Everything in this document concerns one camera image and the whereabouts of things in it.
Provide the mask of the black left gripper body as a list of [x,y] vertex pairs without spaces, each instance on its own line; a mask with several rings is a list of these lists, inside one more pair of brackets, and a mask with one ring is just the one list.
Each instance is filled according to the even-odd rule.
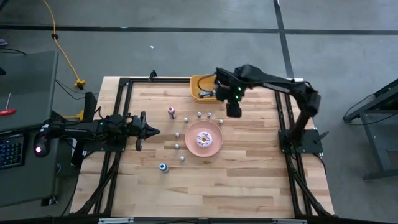
[[146,138],[147,122],[146,112],[141,111],[140,116],[134,115],[129,125],[129,135],[136,137],[136,151],[142,151],[142,140]]

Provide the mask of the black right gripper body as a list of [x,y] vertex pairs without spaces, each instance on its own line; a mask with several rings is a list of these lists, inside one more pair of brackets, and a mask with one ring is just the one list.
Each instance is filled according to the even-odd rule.
[[245,94],[245,88],[243,87],[231,87],[229,92],[227,93],[227,104],[226,104],[226,112],[227,116],[231,118],[240,118],[242,116],[242,109],[239,103],[242,101],[242,98]]

